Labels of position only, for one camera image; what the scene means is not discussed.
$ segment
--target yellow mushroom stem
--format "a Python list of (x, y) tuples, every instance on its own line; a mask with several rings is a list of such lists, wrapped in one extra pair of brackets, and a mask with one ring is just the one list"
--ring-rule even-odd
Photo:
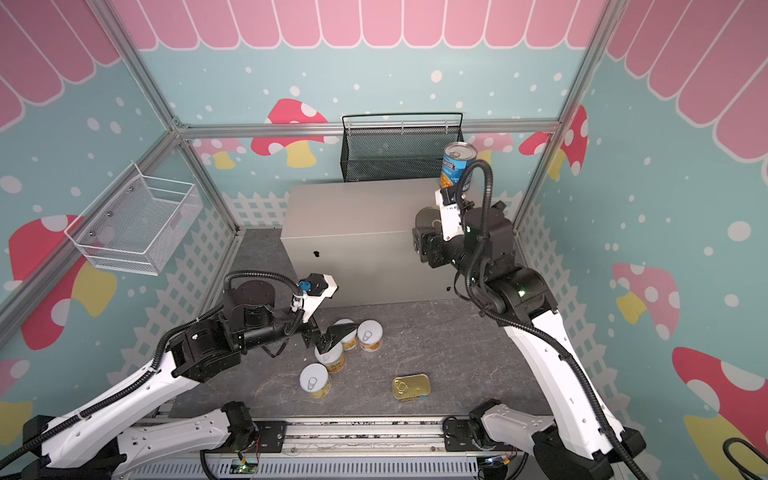
[(310, 151), (310, 143), (306, 140), (295, 141), (286, 147), (288, 166), (291, 168), (312, 167), (317, 159)]

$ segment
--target can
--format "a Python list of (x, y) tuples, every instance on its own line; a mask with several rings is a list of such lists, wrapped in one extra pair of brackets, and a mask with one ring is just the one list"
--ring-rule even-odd
[(331, 376), (325, 366), (312, 363), (304, 367), (299, 375), (301, 389), (314, 399), (321, 399), (331, 390)]
[(401, 402), (423, 399), (431, 391), (429, 377), (423, 373), (395, 377), (392, 381), (392, 394)]
[(367, 352), (374, 352), (382, 345), (384, 330), (382, 324), (375, 320), (366, 320), (357, 327), (357, 339), (360, 346)]
[[(351, 319), (341, 319), (338, 322), (334, 323), (333, 325), (344, 325), (345, 323), (354, 323), (354, 322)], [(341, 344), (344, 347), (345, 351), (355, 348), (355, 346), (357, 345), (357, 330), (355, 330), (354, 332), (342, 338)]]
[[(472, 145), (464, 141), (455, 141), (445, 146), (445, 150), (442, 155), (442, 173), (440, 174), (440, 187), (446, 188), (458, 183), (458, 179), (462, 177), (464, 169), (478, 157), (478, 151)], [(469, 182), (472, 178), (467, 179), (467, 183), (464, 184), (462, 191), (466, 192), (469, 189)]]
[(344, 347), (341, 342), (333, 346), (333, 348), (320, 355), (320, 351), (315, 347), (315, 358), (318, 362), (322, 363), (328, 369), (330, 373), (336, 373), (344, 368), (344, 362), (346, 357), (344, 356)]

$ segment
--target can label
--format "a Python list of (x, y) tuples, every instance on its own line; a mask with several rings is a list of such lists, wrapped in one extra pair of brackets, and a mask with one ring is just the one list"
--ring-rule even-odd
[[(477, 150), (470, 144), (457, 141), (445, 146), (442, 156), (442, 172), (440, 174), (440, 187), (446, 188), (456, 185), (462, 177), (464, 170), (475, 161)], [(462, 191), (469, 189), (472, 178), (468, 178)]]

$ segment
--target gray marble floor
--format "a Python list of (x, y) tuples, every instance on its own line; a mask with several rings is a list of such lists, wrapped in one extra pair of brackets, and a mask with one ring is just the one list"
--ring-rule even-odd
[[(232, 266), (239, 269), (296, 278), (279, 230), (248, 230)], [(276, 291), (276, 305), (285, 306), (289, 290), (276, 286)], [(550, 412), (523, 355), (501, 328), (481, 318), (468, 302), (457, 298), (329, 308), (318, 310), (315, 318), (321, 329), (341, 318), (376, 319), (383, 326), (384, 342), (374, 353), (359, 347), (348, 352), (343, 370), (332, 375), (333, 386), (322, 399), (311, 399), (299, 387), (302, 368), (315, 362), (299, 338), (275, 359), (252, 350), (240, 365), (178, 396), (171, 415), (200, 415), (230, 400), (245, 402), (264, 417), (466, 415), (489, 398), (525, 412)], [(392, 379), (413, 373), (429, 376), (432, 394), (414, 402), (395, 400)]]

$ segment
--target mint green wall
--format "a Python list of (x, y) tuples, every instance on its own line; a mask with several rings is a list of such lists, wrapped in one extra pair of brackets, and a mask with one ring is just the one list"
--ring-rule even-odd
[[(750, 423), (768, 421), (765, 404), (749, 400), (768, 389), (768, 185), (758, 164), (736, 162), (713, 142), (711, 128), (687, 123), (673, 101), (657, 98), (622, 63), (602, 61), (583, 105), (586, 160), (578, 176), (566, 163), (558, 181), (546, 179), (521, 231), (525, 252), (556, 292), (571, 341), (606, 403), (643, 432), (644, 470), (662, 479), (739, 478), (723, 467), (717, 446), (730, 432), (726, 423), (747, 435)], [(627, 264), (648, 270), (629, 273)], [(655, 301), (638, 293), (651, 313), (632, 324), (617, 299), (654, 271), (656, 281), (676, 285), (679, 321), (669, 309), (674, 288), (659, 287)], [(659, 322), (677, 329), (665, 339)], [(735, 366), (751, 386), (725, 396), (712, 383), (714, 397), (700, 383), (688, 388), (677, 358), (673, 364), (675, 349), (722, 360), (724, 372), (726, 363)], [(702, 378), (722, 376), (716, 364), (691, 368)], [(734, 403), (758, 413), (734, 418)], [(709, 425), (704, 434), (689, 432), (697, 418)], [(759, 449), (762, 432), (750, 438)]]

